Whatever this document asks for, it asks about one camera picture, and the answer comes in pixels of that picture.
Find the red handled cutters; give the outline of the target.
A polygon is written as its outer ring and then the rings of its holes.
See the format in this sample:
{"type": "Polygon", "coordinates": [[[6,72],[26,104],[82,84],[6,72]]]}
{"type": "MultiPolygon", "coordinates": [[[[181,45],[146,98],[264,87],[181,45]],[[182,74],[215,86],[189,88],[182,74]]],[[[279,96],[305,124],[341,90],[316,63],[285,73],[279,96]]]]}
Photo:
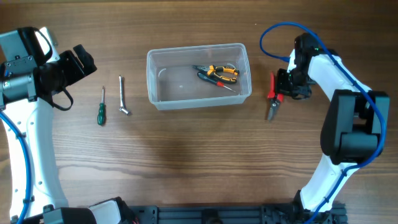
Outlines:
{"type": "Polygon", "coordinates": [[[276,92],[276,84],[275,84],[275,75],[274,72],[270,72],[270,89],[267,95],[267,99],[269,100],[269,111],[267,115],[267,120],[271,121],[276,115],[280,104],[284,100],[284,96],[281,93],[276,92]]]}

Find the orange black pliers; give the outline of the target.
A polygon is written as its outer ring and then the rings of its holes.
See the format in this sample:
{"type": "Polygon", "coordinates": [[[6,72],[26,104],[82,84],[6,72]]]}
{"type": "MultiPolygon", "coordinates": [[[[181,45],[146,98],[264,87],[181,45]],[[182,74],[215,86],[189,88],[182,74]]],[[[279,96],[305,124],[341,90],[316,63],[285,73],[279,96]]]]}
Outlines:
{"type": "Polygon", "coordinates": [[[216,81],[226,83],[226,84],[236,84],[237,76],[239,75],[239,70],[234,67],[228,66],[203,66],[203,65],[193,65],[195,70],[198,70],[200,73],[204,74],[204,76],[214,79],[216,81]],[[226,77],[223,74],[230,73],[233,74],[234,77],[226,77]]]}

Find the black red screwdriver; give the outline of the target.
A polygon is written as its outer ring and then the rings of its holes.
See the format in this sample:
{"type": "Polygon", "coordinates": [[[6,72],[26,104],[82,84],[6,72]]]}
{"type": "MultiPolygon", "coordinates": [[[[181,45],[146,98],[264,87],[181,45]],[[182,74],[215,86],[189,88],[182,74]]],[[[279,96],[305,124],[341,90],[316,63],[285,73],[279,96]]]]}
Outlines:
{"type": "Polygon", "coordinates": [[[208,76],[202,74],[201,72],[198,72],[198,73],[197,73],[197,77],[200,78],[200,79],[203,80],[203,81],[206,81],[206,82],[208,82],[208,83],[211,83],[212,85],[215,85],[215,86],[218,86],[218,87],[222,87],[222,88],[226,88],[227,90],[236,92],[236,91],[232,90],[231,88],[225,86],[223,83],[221,83],[221,82],[219,82],[219,81],[216,81],[216,80],[214,80],[214,79],[212,79],[212,78],[210,78],[210,77],[208,77],[208,76]]]}

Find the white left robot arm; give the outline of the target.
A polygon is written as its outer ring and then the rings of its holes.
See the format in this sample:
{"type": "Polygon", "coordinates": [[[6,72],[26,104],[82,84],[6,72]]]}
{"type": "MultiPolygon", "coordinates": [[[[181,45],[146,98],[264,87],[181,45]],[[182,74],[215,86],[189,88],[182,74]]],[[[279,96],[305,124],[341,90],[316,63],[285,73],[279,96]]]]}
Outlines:
{"type": "Polygon", "coordinates": [[[60,185],[52,139],[53,96],[96,71],[77,45],[58,53],[46,29],[1,34],[1,120],[12,171],[11,223],[138,223],[119,197],[71,208],[60,185]]]}

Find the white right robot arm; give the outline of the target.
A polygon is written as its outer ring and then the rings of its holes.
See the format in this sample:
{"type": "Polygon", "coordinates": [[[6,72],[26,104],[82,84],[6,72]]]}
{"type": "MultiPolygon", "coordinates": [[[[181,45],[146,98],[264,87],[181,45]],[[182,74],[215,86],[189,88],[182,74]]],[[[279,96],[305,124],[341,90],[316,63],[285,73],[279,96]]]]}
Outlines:
{"type": "Polygon", "coordinates": [[[301,209],[323,213],[359,165],[382,152],[381,121],[387,120],[390,99],[362,84],[334,50],[321,48],[309,33],[295,38],[288,61],[272,77],[268,97],[274,109],[284,96],[309,98],[315,84],[330,101],[320,134],[321,160],[297,197],[301,209]]]}

